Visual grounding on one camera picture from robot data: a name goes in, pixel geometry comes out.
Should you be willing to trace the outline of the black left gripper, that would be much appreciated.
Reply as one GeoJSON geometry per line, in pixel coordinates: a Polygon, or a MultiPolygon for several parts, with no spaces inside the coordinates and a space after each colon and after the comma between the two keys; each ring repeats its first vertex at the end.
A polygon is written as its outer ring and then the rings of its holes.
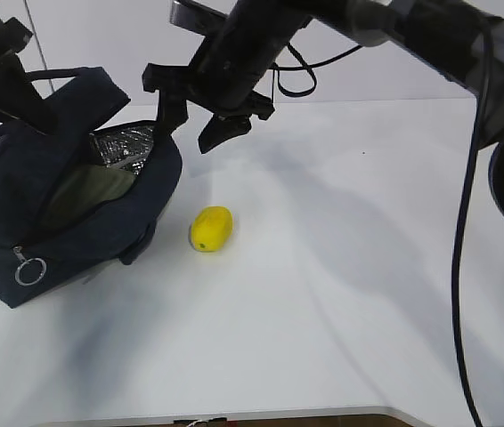
{"type": "Polygon", "coordinates": [[[18,19],[0,19],[0,122],[17,119],[40,133],[52,134],[57,116],[28,80],[18,56],[32,37],[18,19]]]}

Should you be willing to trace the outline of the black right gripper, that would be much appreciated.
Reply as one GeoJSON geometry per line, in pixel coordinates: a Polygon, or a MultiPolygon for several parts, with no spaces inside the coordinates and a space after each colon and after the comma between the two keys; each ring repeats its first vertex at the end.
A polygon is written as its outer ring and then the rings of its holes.
{"type": "Polygon", "coordinates": [[[308,15],[282,1],[238,1],[223,27],[204,40],[187,66],[148,64],[143,89],[159,92],[155,136],[174,133],[188,120],[187,100],[217,114],[198,142],[201,154],[245,135],[251,122],[244,105],[257,83],[305,26],[308,15]]]}

